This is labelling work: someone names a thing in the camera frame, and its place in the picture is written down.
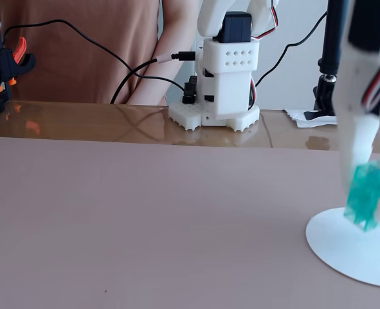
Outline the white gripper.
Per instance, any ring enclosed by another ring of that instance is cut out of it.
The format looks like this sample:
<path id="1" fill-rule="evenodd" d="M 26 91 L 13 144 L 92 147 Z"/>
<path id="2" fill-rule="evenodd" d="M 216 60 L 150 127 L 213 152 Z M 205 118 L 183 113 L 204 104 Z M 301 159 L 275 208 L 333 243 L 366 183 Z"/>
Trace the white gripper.
<path id="1" fill-rule="evenodd" d="M 379 129 L 376 116 L 380 114 L 380 1 L 348 4 L 336 103 L 357 114 L 337 115 L 341 177 L 348 192 L 355 168 L 367 163 L 372 154 Z"/>

